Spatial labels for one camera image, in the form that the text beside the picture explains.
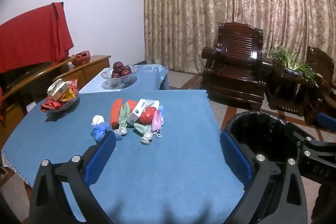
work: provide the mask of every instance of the orange sponge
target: orange sponge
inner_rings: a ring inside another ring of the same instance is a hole
[[[129,104],[129,113],[131,113],[134,109],[134,107],[137,106],[137,102],[133,101],[133,100],[127,100],[128,104]]]
[[[110,114],[110,124],[113,129],[117,129],[119,126],[119,114],[120,114],[120,107],[121,107],[122,99],[118,98],[114,101],[111,107],[111,114]]]

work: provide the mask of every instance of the curtain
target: curtain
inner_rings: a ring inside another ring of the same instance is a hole
[[[145,0],[145,57],[169,69],[199,73],[215,39],[213,0]]]
[[[263,29],[266,54],[283,46],[303,61],[312,46],[336,58],[336,0],[145,0],[146,61],[200,73],[202,48],[233,21]]]

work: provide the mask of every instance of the wooden armchair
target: wooden armchair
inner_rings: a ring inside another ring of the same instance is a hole
[[[306,62],[311,64],[313,70],[323,77],[315,77],[319,87],[309,93],[309,104],[304,115],[306,124],[313,124],[319,113],[336,118],[336,94],[333,92],[336,86],[332,83],[334,60],[319,48],[308,47]]]
[[[266,86],[266,73],[273,64],[261,56],[263,30],[247,24],[220,23],[215,49],[204,47],[206,59],[202,87],[208,93],[246,102],[260,109]]]

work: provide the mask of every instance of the pink face mask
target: pink face mask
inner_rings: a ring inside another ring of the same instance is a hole
[[[161,128],[161,110],[156,110],[154,112],[154,117],[152,120],[152,132],[158,132]]]

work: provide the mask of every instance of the blue tablecloth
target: blue tablecloth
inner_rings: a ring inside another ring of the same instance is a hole
[[[111,104],[140,98],[165,109],[162,138],[145,146],[131,129],[90,189],[115,224],[223,223],[243,195],[243,184],[226,165],[219,125],[204,90],[154,90],[81,94],[77,108],[48,121],[35,106],[11,134],[3,152],[33,185],[43,159],[52,163],[82,155],[95,144],[91,122],[109,120]],[[74,215],[84,221],[68,184]]]
[[[87,83],[80,91],[83,93],[94,92],[113,92],[124,90],[168,90],[168,69],[159,64],[149,65],[137,65],[139,70],[136,74],[137,80],[134,84],[123,89],[104,89],[101,85],[105,82],[105,79],[101,77],[104,71],[110,68],[103,69],[98,75],[96,75],[89,83]]]

